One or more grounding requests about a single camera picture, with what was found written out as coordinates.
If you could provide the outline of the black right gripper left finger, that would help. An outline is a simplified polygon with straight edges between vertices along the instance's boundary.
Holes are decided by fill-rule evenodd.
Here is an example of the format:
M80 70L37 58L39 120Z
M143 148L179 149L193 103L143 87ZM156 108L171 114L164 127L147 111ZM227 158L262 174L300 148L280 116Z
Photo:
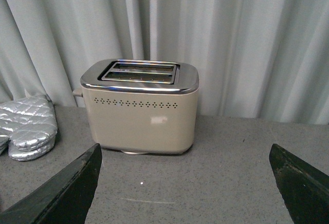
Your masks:
M85 223L102 163L95 144L31 194L1 213L1 223Z

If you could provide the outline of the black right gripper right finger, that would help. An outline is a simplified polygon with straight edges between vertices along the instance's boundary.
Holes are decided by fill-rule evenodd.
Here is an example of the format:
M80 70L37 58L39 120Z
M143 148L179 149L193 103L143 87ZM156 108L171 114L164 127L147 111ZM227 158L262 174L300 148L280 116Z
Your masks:
M269 161L293 222L328 223L328 175L278 144Z

